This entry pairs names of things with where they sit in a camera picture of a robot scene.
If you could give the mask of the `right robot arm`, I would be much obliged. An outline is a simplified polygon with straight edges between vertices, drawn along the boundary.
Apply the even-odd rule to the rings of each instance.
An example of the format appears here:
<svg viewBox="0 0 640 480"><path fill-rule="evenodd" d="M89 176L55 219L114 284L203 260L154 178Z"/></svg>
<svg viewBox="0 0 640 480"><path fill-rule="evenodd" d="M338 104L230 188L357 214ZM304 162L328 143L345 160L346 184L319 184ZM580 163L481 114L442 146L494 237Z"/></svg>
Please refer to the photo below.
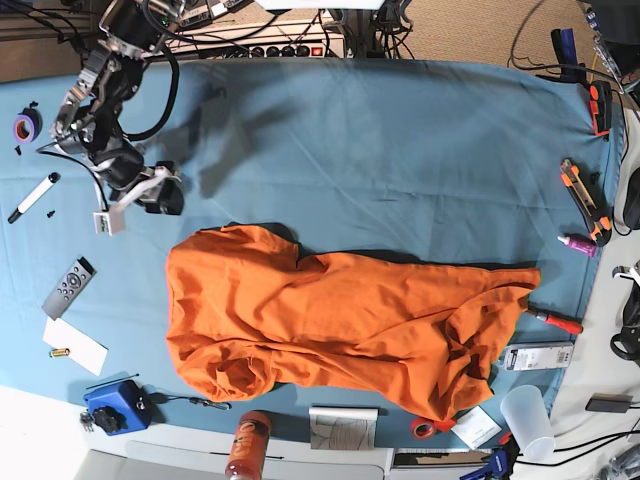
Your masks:
<svg viewBox="0 0 640 480"><path fill-rule="evenodd" d="M175 36L187 11L185 1L111 2L99 21L104 37L90 51L51 126L53 156L88 170L102 213L126 202L151 214L179 215L183 210L173 162L150 167L136 145L164 127L175 105L180 70L166 41ZM136 95L150 60L158 55L171 68L165 108L151 128L127 133L119 123L123 105Z"/></svg>

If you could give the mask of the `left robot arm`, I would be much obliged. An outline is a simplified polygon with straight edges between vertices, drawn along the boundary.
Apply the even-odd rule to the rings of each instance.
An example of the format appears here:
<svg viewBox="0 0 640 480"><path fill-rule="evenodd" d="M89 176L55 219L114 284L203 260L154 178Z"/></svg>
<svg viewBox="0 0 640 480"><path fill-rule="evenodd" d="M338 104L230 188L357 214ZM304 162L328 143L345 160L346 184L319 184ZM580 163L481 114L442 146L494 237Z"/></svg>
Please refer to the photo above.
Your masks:
<svg viewBox="0 0 640 480"><path fill-rule="evenodd" d="M594 49L621 94L639 103L639 1L579 1Z"/></svg>

